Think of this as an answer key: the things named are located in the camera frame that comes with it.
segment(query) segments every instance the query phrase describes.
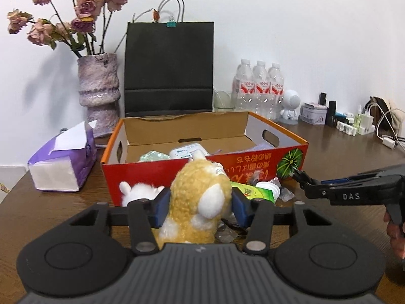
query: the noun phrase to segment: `plush toy ear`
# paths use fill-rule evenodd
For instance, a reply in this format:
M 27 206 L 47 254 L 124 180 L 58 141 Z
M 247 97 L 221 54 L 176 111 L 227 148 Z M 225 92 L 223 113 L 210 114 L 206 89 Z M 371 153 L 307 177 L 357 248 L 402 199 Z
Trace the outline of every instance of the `plush toy ear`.
M 119 184 L 119 190 L 123 195 L 128 195 L 131 192 L 131 186 L 126 181 L 122 181 Z
M 225 195 L 221 186 L 215 184 L 208 188 L 200 198 L 198 203 L 198 213 L 207 219 L 217 216 L 224 205 Z
M 205 154 L 200 149 L 194 151 L 192 156 L 193 160 L 206 160 Z

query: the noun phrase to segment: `white robot figurine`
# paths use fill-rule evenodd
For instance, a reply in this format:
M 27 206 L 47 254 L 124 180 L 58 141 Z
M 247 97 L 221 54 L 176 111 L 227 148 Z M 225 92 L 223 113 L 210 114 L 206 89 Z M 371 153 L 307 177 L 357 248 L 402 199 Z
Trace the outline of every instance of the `white robot figurine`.
M 283 98 L 281 99 L 281 115 L 279 121 L 285 124 L 297 124 L 298 113 L 295 110 L 301 104 L 301 99 L 295 90 L 284 91 Z

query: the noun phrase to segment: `orange cardboard box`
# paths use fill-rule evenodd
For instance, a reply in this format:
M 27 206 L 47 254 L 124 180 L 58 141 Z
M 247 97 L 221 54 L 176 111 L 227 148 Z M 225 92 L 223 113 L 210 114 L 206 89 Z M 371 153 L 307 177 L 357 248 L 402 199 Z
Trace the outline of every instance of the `orange cardboard box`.
M 274 148 L 251 149 L 263 142 Z M 246 183 L 255 170 L 260 180 L 288 177 L 291 167 L 301 168 L 308 142 L 289 130 L 249 112 L 205 112 L 183 116 L 121 119 L 101 163 L 114 205 L 121 205 L 119 184 L 127 181 L 169 187 L 188 159 L 138 162 L 149 151 L 169 154 L 172 149 L 200 143 L 219 162 L 228 177 Z

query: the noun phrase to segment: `flower vase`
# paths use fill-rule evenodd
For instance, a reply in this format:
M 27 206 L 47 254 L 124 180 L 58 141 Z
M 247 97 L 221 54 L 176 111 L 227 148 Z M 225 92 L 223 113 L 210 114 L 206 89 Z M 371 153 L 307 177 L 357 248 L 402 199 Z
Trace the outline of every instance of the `flower vase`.
M 87 108 L 87 121 L 97 120 L 94 137 L 111 134 L 118 122 L 121 97 L 117 55 L 104 53 L 78 59 L 79 102 Z

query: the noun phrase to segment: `plastic water bottle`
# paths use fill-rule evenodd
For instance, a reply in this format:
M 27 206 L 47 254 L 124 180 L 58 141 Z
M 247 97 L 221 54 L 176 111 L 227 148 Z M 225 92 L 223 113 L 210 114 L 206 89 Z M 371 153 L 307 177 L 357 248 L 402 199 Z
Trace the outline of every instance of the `plastic water bottle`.
M 236 111 L 253 111 L 255 108 L 255 83 L 250 60 L 242 60 L 242 64 L 236 70 L 232 87 L 232 92 L 236 93 Z
M 269 109 L 270 77 L 266 71 L 266 62 L 258 60 L 257 65 L 253 67 L 253 76 L 256 86 L 255 106 L 253 112 L 267 118 Z
M 270 120 L 276 120 L 280 116 L 282 109 L 281 97 L 284 93 L 284 77 L 280 71 L 280 65 L 273 63 L 272 67 L 269 69 L 270 76 L 270 91 L 271 91 L 271 103 L 273 104 L 273 109 L 269 113 Z

